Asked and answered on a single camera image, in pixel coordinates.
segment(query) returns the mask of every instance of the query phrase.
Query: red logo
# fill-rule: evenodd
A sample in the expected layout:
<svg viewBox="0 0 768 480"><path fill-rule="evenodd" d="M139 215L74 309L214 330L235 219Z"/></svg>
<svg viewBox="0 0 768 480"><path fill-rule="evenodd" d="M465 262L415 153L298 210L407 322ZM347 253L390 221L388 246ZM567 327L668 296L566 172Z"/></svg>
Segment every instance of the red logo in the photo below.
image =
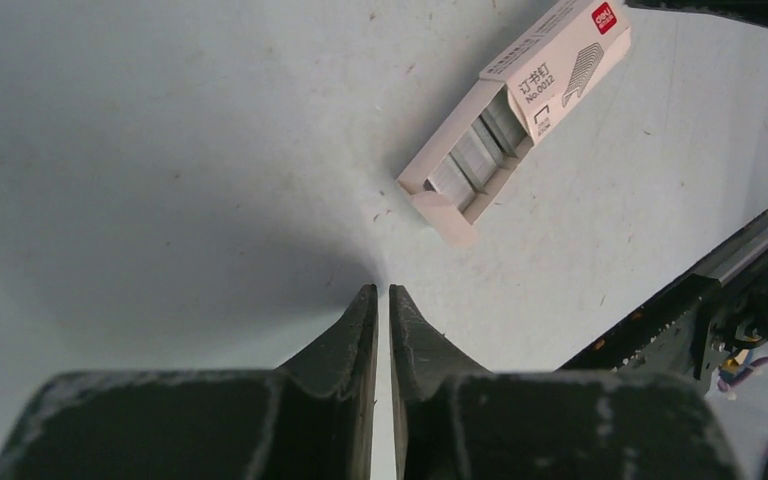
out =
<svg viewBox="0 0 768 480"><path fill-rule="evenodd" d="M599 29L599 33L602 35L608 33L614 25L617 24L617 16L614 15L614 11L611 10L611 6L608 2L603 3L593 12L593 23L596 24L596 28Z"/></svg>

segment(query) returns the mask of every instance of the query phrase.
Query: box of staples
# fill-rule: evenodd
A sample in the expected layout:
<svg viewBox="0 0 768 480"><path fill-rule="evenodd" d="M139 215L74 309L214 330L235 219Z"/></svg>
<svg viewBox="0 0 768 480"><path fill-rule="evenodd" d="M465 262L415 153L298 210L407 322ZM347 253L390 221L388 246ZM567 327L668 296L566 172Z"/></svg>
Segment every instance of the box of staples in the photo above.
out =
<svg viewBox="0 0 768 480"><path fill-rule="evenodd" d="M447 243L473 244L516 167L630 46L616 2L560 0L481 71L399 185Z"/></svg>

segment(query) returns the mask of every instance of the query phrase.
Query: cable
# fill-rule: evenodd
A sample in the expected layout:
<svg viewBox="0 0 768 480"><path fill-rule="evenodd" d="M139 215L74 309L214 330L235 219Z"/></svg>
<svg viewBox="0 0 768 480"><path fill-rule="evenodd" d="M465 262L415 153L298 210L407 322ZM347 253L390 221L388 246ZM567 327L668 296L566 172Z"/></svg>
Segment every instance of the cable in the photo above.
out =
<svg viewBox="0 0 768 480"><path fill-rule="evenodd" d="M746 381L746 379L752 375L755 369L766 364L768 364L768 357L759 358L758 360L755 360L749 365L747 365L742 372L735 375L732 381L726 382L722 378L717 380L717 388L721 392L727 392L729 389L734 388L740 385L741 383L743 383L744 381Z"/></svg>

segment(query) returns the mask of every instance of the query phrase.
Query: floor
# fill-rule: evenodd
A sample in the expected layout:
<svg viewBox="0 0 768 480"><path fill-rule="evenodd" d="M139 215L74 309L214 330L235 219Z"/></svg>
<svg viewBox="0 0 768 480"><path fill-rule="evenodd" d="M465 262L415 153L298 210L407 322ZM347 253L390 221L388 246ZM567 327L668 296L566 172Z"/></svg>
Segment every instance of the floor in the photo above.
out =
<svg viewBox="0 0 768 480"><path fill-rule="evenodd" d="M626 59L446 247L393 179L553 2L391 3L0 0L0 444L55 372L272 367L365 282L553 369L768 206L768 31L627 11Z"/></svg>

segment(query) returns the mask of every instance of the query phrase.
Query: white table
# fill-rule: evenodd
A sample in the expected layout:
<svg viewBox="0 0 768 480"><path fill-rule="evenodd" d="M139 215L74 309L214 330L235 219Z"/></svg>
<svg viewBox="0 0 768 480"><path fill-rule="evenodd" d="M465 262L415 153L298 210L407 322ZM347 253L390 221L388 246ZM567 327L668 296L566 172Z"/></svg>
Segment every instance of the white table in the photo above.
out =
<svg viewBox="0 0 768 480"><path fill-rule="evenodd" d="M364 282L553 369L768 206L768 31L630 11L627 58L444 246L393 179L551 4L0 0L0 445L55 372L271 368Z"/></svg>

